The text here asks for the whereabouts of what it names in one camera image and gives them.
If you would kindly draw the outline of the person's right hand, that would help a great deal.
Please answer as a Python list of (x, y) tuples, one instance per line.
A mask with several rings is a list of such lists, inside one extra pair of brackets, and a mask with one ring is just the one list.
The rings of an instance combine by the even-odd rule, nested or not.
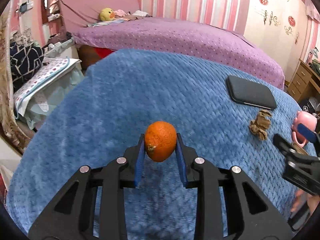
[(293, 201), (290, 212), (296, 212), (302, 207), (305, 202), (309, 207), (310, 215), (312, 215), (319, 204), (319, 196), (310, 195), (305, 191), (299, 189), (295, 194), (295, 200)]

